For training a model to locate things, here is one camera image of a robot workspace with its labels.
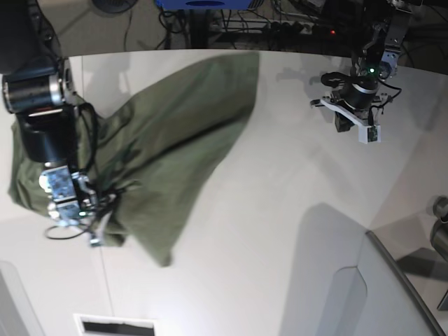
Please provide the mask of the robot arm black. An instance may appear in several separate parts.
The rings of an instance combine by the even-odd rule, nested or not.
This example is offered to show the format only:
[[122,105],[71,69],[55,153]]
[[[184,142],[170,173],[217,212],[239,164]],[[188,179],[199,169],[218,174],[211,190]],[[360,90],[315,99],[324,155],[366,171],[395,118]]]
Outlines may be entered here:
[[396,74],[401,46],[412,18],[422,1],[362,1],[356,21],[348,31],[351,68],[348,74],[334,73],[330,87],[332,101],[373,125],[375,116],[400,95],[381,97],[380,87]]
[[69,60],[37,1],[1,2],[1,96],[58,226],[89,230],[112,202],[88,174],[99,119],[77,95]]

